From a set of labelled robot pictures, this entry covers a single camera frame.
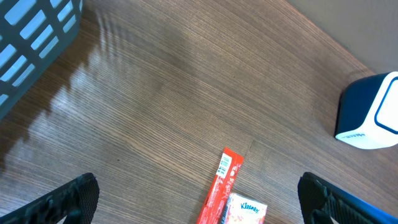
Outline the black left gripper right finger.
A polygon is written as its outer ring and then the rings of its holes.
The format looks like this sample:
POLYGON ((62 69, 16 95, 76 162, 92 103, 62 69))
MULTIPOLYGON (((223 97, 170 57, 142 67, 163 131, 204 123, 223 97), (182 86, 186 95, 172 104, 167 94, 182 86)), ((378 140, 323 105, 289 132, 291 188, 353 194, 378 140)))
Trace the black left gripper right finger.
POLYGON ((304 172, 297 188, 305 224, 397 223, 396 217, 311 172, 304 172))

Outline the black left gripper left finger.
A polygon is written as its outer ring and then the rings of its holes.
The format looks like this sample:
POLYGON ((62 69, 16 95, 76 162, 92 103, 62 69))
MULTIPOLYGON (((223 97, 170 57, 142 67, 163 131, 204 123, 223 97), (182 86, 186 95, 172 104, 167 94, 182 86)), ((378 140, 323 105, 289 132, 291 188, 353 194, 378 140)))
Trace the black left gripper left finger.
POLYGON ((100 188, 92 173, 85 173, 42 197, 1 217, 2 224, 81 223, 90 224, 98 204, 100 188))

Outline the small red carton box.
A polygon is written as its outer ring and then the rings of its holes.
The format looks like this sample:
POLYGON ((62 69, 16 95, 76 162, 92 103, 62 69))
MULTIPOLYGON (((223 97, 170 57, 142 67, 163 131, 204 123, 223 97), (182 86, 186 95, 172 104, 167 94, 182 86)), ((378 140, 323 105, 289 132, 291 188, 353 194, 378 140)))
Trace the small red carton box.
POLYGON ((263 224, 266 212, 266 204, 237 193, 231 193, 220 224, 263 224))

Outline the red toothpaste box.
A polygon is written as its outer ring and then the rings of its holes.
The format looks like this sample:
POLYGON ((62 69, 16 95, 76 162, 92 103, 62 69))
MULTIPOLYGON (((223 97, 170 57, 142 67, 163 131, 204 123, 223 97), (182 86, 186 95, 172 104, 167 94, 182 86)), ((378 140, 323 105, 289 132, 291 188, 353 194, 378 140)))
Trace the red toothpaste box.
POLYGON ((221 220, 228 197, 244 157, 225 147, 212 185, 197 219, 197 224, 217 224, 221 220))

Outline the white barcode scanner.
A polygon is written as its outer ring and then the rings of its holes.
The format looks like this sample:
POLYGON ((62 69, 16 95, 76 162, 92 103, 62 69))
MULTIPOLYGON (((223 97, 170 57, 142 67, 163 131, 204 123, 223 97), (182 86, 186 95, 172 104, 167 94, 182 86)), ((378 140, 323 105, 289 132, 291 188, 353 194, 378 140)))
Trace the white barcode scanner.
POLYGON ((397 72, 356 80, 342 92, 335 138, 366 150, 397 144, 397 72))

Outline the grey plastic basket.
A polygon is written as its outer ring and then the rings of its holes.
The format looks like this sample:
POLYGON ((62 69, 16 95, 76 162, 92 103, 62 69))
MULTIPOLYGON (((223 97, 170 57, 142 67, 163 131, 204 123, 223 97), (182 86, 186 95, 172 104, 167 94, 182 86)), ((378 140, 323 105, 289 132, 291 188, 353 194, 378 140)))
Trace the grey plastic basket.
POLYGON ((80 30, 84 0, 1 0, 1 116, 80 30))

